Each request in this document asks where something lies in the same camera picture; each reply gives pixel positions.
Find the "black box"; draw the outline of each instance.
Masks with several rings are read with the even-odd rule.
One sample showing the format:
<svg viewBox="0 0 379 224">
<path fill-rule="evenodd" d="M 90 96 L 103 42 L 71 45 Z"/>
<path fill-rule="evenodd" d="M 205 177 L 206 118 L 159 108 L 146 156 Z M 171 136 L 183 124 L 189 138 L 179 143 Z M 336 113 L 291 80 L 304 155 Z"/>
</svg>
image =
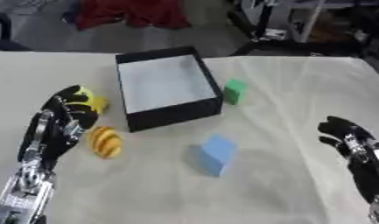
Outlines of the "black box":
<svg viewBox="0 0 379 224">
<path fill-rule="evenodd" d="M 116 56 L 130 132 L 221 113 L 222 92 L 194 47 Z"/>
</svg>

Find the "white table surface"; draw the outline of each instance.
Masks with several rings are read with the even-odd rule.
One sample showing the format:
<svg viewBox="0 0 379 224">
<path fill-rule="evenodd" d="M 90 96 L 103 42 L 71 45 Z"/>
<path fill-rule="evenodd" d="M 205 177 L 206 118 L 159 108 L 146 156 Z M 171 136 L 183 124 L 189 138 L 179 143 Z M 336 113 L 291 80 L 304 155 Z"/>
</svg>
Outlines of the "white table surface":
<svg viewBox="0 0 379 224">
<path fill-rule="evenodd" d="M 206 59 L 222 86 L 249 89 L 222 115 L 129 133 L 113 54 L 0 52 L 0 192 L 17 169 L 25 129 L 62 88 L 81 84 L 110 99 L 98 124 L 116 127 L 124 153 L 98 158 L 83 142 L 56 169 L 48 223 L 368 223 L 368 206 L 317 124 L 342 116 L 379 139 L 379 75 L 342 58 Z M 196 166 L 193 152 L 213 134 L 239 145 L 221 178 Z"/>
</svg>

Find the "metal robotic arm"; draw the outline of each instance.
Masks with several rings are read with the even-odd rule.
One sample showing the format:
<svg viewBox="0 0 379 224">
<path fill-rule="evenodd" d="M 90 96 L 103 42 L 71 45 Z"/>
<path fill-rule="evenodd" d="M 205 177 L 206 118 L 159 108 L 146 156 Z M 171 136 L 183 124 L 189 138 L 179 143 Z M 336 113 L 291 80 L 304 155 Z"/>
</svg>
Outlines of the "metal robotic arm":
<svg viewBox="0 0 379 224">
<path fill-rule="evenodd" d="M 84 87 L 69 87 L 32 118 L 18 153 L 20 167 L 0 196 L 0 224 L 46 223 L 44 211 L 56 182 L 53 168 L 96 122 L 104 106 L 99 99 Z"/>
<path fill-rule="evenodd" d="M 379 224 L 379 142 L 364 128 L 329 116 L 319 124 L 323 144 L 333 146 L 347 161 L 357 189 L 370 204 L 368 217 Z"/>
</svg>

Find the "yellow object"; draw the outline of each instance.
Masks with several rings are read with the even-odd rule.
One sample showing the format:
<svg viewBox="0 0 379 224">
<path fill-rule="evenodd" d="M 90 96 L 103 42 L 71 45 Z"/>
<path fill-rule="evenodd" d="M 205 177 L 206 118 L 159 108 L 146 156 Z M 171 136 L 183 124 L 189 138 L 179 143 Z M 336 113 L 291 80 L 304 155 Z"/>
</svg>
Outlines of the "yellow object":
<svg viewBox="0 0 379 224">
<path fill-rule="evenodd" d="M 81 89 L 74 93 L 74 95 L 86 95 L 88 97 L 87 101 L 73 101 L 68 102 L 66 105 L 85 105 L 91 107 L 93 111 L 96 111 L 98 115 L 103 113 L 106 107 L 109 105 L 108 100 L 103 97 L 93 94 L 90 90 L 81 86 Z"/>
<path fill-rule="evenodd" d="M 114 158 L 121 153 L 123 140 L 113 128 L 99 126 L 89 133 L 89 144 L 98 156 Z"/>
</svg>

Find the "yellow and black striped ball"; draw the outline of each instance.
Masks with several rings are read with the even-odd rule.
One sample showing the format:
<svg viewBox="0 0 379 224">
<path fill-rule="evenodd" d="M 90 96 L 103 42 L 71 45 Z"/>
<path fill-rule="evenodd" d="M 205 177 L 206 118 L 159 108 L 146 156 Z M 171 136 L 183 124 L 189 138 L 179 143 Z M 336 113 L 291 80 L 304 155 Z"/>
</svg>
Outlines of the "yellow and black striped ball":
<svg viewBox="0 0 379 224">
<path fill-rule="evenodd" d="M 123 140 L 111 127 L 96 127 L 88 139 L 91 149 L 102 158 L 114 158 L 122 151 Z"/>
</svg>

